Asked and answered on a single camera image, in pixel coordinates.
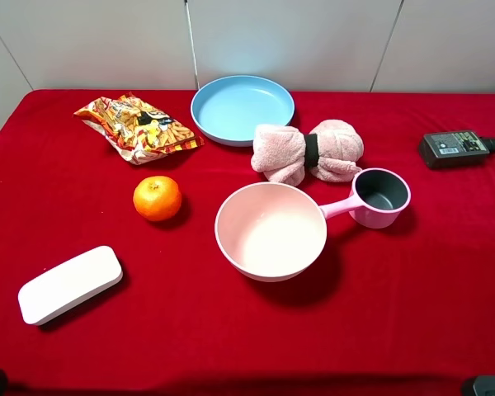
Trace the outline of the black Mentholatum bottle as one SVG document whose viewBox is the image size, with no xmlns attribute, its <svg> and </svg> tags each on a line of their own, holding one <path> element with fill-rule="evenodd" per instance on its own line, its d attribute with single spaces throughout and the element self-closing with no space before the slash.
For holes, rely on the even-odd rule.
<svg viewBox="0 0 495 396">
<path fill-rule="evenodd" d="M 425 134 L 417 149 L 432 170 L 468 167 L 495 153 L 495 138 L 480 137 L 472 130 Z"/>
</svg>

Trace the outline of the pink bowl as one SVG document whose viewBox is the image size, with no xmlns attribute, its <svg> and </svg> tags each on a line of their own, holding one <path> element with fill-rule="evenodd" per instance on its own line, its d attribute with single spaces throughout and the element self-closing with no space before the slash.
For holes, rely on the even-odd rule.
<svg viewBox="0 0 495 396">
<path fill-rule="evenodd" d="M 296 187 L 258 182 L 219 207 L 214 235 L 224 257 L 245 276 L 277 282 L 297 276 L 319 257 L 328 227 L 318 204 Z"/>
</svg>

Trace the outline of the orange mandarin fruit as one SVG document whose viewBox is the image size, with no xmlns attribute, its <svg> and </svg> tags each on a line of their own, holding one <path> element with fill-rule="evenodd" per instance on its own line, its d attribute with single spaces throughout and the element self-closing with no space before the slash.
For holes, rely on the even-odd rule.
<svg viewBox="0 0 495 396">
<path fill-rule="evenodd" d="M 134 189 L 133 204 L 146 220 L 164 221 L 176 215 L 181 208 L 182 192 L 170 177 L 146 177 Z"/>
</svg>

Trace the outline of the yellow red snack bag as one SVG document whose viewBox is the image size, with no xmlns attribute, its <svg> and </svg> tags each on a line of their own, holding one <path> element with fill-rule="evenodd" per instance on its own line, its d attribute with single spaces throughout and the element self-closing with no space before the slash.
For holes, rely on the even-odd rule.
<svg viewBox="0 0 495 396">
<path fill-rule="evenodd" d="M 74 115 L 103 135 L 126 162 L 134 165 L 205 144 L 184 124 L 131 93 L 117 99 L 99 97 Z"/>
</svg>

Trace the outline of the pink rolled towel black band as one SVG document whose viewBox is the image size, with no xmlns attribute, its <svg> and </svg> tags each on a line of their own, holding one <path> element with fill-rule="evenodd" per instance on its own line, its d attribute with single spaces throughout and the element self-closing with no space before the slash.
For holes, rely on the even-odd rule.
<svg viewBox="0 0 495 396">
<path fill-rule="evenodd" d="M 361 171 L 364 144 L 342 120 L 324 120 L 308 134 L 293 126 L 258 125 L 252 169 L 270 182 L 298 186 L 306 172 L 324 182 L 349 182 Z"/>
</svg>

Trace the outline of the red tablecloth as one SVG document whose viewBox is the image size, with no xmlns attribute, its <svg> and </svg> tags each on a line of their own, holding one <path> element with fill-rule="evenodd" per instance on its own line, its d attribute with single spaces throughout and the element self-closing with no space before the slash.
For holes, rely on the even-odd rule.
<svg viewBox="0 0 495 396">
<path fill-rule="evenodd" d="M 0 131 L 0 369 L 17 394 L 443 395 L 495 375 L 495 153 L 432 170 L 425 134 L 495 138 L 495 94 L 295 92 L 294 126 L 340 119 L 362 165 L 403 177 L 386 229 L 340 215 L 295 278 L 238 273 L 216 213 L 257 182 L 247 148 L 213 142 L 132 166 L 74 112 L 97 91 L 26 94 Z M 181 208 L 152 222 L 133 194 L 172 178 Z M 20 288 L 99 246 L 119 283 L 36 326 Z"/>
</svg>

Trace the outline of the pink saucepan grey inside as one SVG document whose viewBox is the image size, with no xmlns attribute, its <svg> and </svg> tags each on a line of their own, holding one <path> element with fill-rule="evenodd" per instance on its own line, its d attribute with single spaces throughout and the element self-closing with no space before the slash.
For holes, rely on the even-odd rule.
<svg viewBox="0 0 495 396">
<path fill-rule="evenodd" d="M 321 205 L 325 219 L 348 213 L 369 229 L 389 227 L 412 198 L 408 184 L 397 173 L 373 167 L 358 172 L 351 181 L 349 196 Z"/>
</svg>

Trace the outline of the blue round plate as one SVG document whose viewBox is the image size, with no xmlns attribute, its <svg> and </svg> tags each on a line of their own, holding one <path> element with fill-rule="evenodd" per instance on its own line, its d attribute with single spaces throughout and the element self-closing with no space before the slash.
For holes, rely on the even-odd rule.
<svg viewBox="0 0 495 396">
<path fill-rule="evenodd" d="M 250 147 L 258 125 L 288 125 L 294 114 L 294 99 L 284 87 L 252 75 L 215 79 L 191 101 L 191 116 L 199 130 L 231 147 Z"/>
</svg>

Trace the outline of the white rectangular box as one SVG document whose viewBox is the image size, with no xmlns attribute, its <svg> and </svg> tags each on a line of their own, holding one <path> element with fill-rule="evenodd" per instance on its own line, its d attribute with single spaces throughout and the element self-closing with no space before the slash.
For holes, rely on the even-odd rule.
<svg viewBox="0 0 495 396">
<path fill-rule="evenodd" d="M 121 281 L 123 271 L 111 247 L 99 246 L 25 283 L 17 299 L 22 319 L 40 326 Z"/>
</svg>

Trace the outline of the black object bottom right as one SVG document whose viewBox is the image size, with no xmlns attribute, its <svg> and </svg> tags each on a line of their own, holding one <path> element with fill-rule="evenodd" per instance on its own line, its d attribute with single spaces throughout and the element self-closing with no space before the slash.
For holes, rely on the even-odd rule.
<svg viewBox="0 0 495 396">
<path fill-rule="evenodd" d="M 495 375 L 468 378 L 461 386 L 463 396 L 495 396 Z"/>
</svg>

